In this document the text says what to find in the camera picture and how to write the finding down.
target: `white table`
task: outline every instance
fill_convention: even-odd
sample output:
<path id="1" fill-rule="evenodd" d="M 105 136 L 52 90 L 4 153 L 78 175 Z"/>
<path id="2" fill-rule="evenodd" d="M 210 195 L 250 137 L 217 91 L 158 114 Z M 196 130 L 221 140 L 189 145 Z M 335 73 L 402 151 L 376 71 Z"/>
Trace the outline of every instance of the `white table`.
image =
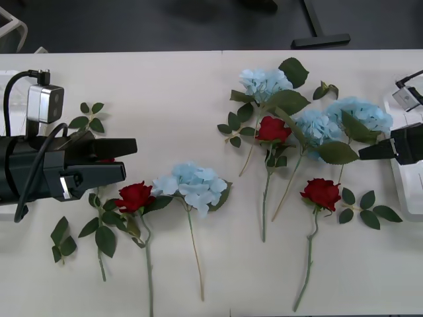
<path id="1" fill-rule="evenodd" d="M 259 213 L 264 189 L 263 155 L 256 149 L 238 178 L 248 147 L 224 145 L 216 125 L 239 104 L 229 101 L 246 68 L 279 66 L 298 58 L 310 71 L 299 91 L 311 100 L 320 80 L 340 89 L 340 97 L 359 96 L 381 104 L 393 80 L 421 68 L 422 51 L 171 52 L 2 55 L 0 69 L 50 69 L 52 84 L 65 87 L 61 122 L 80 114 L 81 102 L 104 102 L 108 137 L 136 137 L 139 152 L 124 157 L 125 184 L 166 174 L 173 164 L 195 160 L 234 182 L 227 203 L 206 219 L 194 217 L 194 234 L 205 277 L 206 301 L 199 297 L 198 272 L 188 221 L 171 203 L 148 215 L 156 317 L 283 316 L 303 284 L 306 236 L 311 211 L 299 191 L 313 177 L 337 179 L 340 168 L 306 160 L 283 211 L 268 222 L 260 240 Z M 322 107 L 330 98 L 314 102 Z M 292 151 L 287 178 L 295 161 Z M 268 195 L 273 214 L 287 180 L 274 176 Z M 344 169 L 342 185 L 356 195 L 375 190 L 377 203 L 399 210 L 389 162 L 356 161 Z M 5 206 L 11 211 L 14 206 Z M 32 204 L 23 222 L 0 223 L 0 312 L 2 316 L 147 316 L 145 254 L 117 232 L 113 259 L 104 257 L 103 283 L 94 237 L 77 241 L 75 256 L 62 267 L 52 257 L 50 233 L 65 215 L 77 237 L 96 216 L 86 196 L 59 203 Z M 313 267 L 298 315 L 418 314 L 423 312 L 423 224 L 382 223 L 365 227 L 357 215 L 339 225 L 336 215 L 320 220 L 313 241 Z"/>

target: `blue hydrangea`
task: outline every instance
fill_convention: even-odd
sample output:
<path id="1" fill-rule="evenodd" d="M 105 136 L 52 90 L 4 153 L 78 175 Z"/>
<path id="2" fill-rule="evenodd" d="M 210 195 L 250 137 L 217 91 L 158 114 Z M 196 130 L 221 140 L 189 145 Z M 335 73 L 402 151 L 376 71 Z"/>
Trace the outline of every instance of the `blue hydrangea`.
<path id="1" fill-rule="evenodd" d="M 239 76 L 240 83 L 247 90 L 245 94 L 253 96 L 258 103 L 267 101 L 275 92 L 293 88 L 285 73 L 279 69 L 271 71 L 245 69 Z"/>
<path id="2" fill-rule="evenodd" d="M 304 110 L 296 119 L 296 124 L 312 146 L 337 140 L 342 134 L 338 125 L 318 110 Z"/>
<path id="3" fill-rule="evenodd" d="M 348 112 L 358 121 L 364 124 L 372 131 L 382 131 L 389 133 L 393 125 L 393 119 L 390 114 L 385 113 L 381 108 L 367 100 L 356 97 L 348 97 L 335 101 L 325 111 L 331 121 L 342 125 L 342 112 Z"/>
<path id="4" fill-rule="evenodd" d="M 184 196 L 187 204 L 196 208 L 201 217 L 208 213 L 209 206 L 219 203 L 221 192 L 227 188 L 224 180 L 217 177 L 212 168 L 202 168 L 193 162 L 175 165 L 172 176 L 162 176 L 153 181 L 153 195 Z"/>

